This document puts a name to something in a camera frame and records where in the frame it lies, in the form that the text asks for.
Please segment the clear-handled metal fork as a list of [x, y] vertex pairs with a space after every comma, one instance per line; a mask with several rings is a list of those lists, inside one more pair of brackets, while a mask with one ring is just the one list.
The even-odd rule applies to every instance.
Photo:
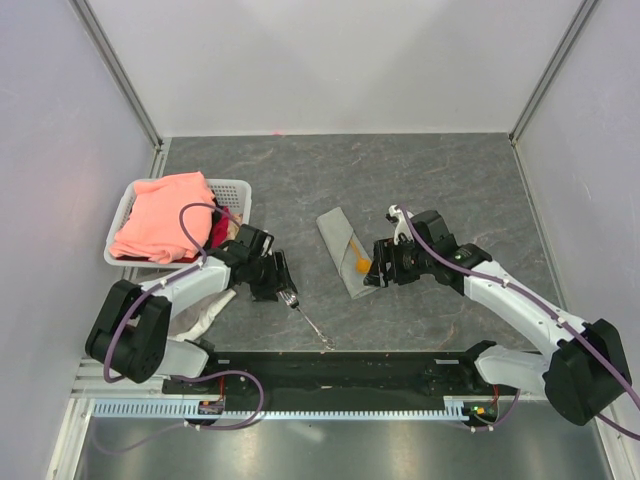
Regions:
[[326, 350], [334, 351], [336, 349], [335, 341], [331, 337], [326, 335], [303, 311], [298, 297], [294, 293], [284, 290], [279, 293], [279, 296], [289, 308], [297, 311], [302, 316], [307, 324], [314, 330], [315, 334], [323, 343]]

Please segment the grey cloth napkin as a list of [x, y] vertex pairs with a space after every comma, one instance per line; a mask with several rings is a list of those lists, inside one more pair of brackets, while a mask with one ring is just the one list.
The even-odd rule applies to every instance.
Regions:
[[336, 207], [320, 215], [316, 219], [316, 224], [349, 296], [355, 300], [375, 292], [377, 288], [364, 286], [365, 275], [355, 270], [356, 257], [349, 245], [349, 240], [355, 238], [359, 246], [365, 252], [366, 250], [343, 210]]

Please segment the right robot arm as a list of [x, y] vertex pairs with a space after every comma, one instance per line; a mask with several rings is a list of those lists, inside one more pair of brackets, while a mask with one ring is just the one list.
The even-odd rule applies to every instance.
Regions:
[[565, 420], [582, 426], [628, 395], [639, 401], [621, 337], [604, 319], [594, 323], [545, 300], [473, 243], [460, 245], [435, 210], [414, 215], [390, 206], [392, 237], [374, 244], [365, 284], [386, 288], [432, 276], [499, 316], [535, 348], [526, 353], [484, 341], [469, 351], [458, 381], [477, 394], [504, 385], [543, 396]]

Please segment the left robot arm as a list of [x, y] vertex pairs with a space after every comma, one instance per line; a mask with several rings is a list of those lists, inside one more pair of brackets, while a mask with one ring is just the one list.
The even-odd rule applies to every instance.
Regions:
[[114, 283], [85, 343], [85, 353], [103, 365], [107, 382], [137, 384], [155, 375], [184, 377], [198, 393], [219, 382], [219, 369], [206, 351], [189, 341], [169, 338], [171, 320], [213, 294], [246, 284], [255, 301], [297, 299], [283, 251], [274, 237], [249, 225], [235, 239], [205, 252], [193, 265], [156, 282]]

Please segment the orange plastic spoon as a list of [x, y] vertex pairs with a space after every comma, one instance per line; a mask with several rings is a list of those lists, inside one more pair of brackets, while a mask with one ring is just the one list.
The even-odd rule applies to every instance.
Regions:
[[359, 246], [355, 238], [349, 240], [349, 245], [356, 257], [355, 270], [362, 275], [366, 275], [372, 265], [371, 260], [367, 256], [366, 252]]

